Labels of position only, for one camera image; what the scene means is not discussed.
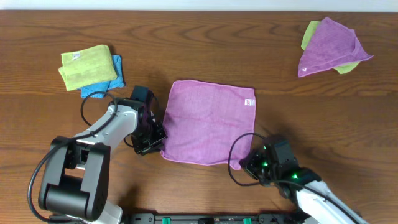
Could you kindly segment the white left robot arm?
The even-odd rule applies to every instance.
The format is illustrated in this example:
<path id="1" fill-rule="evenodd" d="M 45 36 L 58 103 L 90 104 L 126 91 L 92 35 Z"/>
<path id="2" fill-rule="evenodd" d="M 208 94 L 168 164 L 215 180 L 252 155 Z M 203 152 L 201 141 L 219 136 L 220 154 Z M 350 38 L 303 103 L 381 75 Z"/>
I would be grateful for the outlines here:
<path id="1" fill-rule="evenodd" d="M 113 97 L 87 130 L 56 137 L 29 182 L 32 213 L 46 223 L 121 223 L 122 208 L 108 200 L 111 154 L 126 138 L 140 156 L 159 151 L 167 135 L 151 111 L 155 99 Z"/>

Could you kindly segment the purple microfiber cloth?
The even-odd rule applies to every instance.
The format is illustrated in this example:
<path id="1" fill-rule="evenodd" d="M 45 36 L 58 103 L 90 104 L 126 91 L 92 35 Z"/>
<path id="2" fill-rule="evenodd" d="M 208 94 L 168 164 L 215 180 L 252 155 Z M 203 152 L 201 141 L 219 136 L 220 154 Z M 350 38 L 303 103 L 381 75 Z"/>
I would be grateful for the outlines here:
<path id="1" fill-rule="evenodd" d="M 170 89 L 161 155 L 173 162 L 212 166 L 239 162 L 251 149 L 256 118 L 254 89 L 177 80 Z"/>

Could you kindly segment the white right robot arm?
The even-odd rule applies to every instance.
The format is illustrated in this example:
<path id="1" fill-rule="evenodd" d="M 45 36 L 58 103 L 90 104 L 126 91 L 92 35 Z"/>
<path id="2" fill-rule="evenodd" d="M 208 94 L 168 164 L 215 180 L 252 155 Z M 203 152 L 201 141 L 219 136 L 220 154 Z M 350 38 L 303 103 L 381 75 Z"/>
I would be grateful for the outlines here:
<path id="1" fill-rule="evenodd" d="M 240 160 L 243 170 L 265 187 L 274 185 L 303 215 L 302 223 L 366 223 L 314 171 L 301 167 L 290 149 L 265 147 Z"/>

